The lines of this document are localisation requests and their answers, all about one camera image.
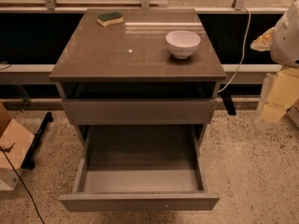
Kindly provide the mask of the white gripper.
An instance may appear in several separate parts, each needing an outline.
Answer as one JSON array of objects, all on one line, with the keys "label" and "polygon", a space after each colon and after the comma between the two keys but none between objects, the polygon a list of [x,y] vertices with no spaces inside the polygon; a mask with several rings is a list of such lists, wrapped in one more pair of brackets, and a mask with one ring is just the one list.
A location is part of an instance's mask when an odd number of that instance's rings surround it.
[{"label": "white gripper", "polygon": [[[255,39],[250,48],[264,52],[270,50],[272,27]],[[267,74],[262,86],[259,103],[259,120],[268,124],[278,123],[299,99],[299,69],[286,68],[275,75]]]}]

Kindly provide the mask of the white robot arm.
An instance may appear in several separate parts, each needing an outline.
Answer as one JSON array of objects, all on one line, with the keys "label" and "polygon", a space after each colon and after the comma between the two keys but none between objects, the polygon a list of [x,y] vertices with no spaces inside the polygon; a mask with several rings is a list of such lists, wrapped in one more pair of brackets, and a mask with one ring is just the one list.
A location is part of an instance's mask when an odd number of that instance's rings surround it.
[{"label": "white robot arm", "polygon": [[259,120],[276,124],[299,99],[299,0],[250,48],[269,51],[272,61],[281,65],[275,75],[266,76],[259,104]]}]

